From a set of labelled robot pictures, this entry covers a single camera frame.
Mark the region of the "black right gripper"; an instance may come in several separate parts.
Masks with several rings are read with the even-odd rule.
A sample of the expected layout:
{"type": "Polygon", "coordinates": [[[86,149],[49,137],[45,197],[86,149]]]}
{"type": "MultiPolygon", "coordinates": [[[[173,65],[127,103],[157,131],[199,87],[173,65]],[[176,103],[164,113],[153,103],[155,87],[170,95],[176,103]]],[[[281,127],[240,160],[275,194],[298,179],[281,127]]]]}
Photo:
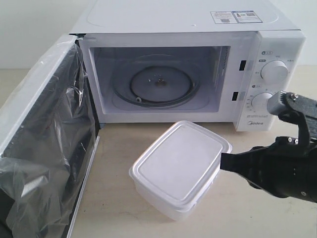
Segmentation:
{"type": "Polygon", "coordinates": [[[249,185],[278,198],[317,197],[317,142],[276,138],[270,146],[232,154],[222,153],[220,169],[245,176],[249,185]]]}

